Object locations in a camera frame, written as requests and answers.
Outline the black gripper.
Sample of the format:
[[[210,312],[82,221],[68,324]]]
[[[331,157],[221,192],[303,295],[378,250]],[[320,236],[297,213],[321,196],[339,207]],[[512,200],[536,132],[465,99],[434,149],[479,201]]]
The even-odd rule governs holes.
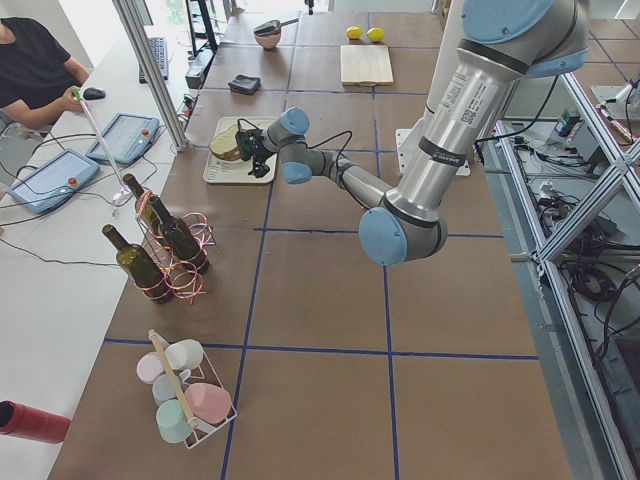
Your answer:
[[[274,152],[269,150],[265,144],[265,137],[262,130],[251,130],[249,133],[249,145],[251,150],[252,166],[248,174],[256,179],[265,177],[271,170],[266,160]]]

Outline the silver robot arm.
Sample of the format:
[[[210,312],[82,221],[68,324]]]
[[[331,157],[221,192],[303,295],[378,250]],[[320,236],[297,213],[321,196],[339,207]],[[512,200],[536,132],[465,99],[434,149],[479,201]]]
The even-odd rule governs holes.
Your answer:
[[[496,120],[509,87],[523,77],[549,77],[580,68],[590,23],[586,1],[454,1],[439,57],[451,67],[444,88],[417,123],[421,134],[392,187],[338,152],[313,149],[306,113],[292,107],[265,129],[239,134],[242,153],[277,156],[290,184],[327,177],[366,211],[359,239],[381,265],[429,257],[447,239],[440,213],[444,194],[474,143]]]

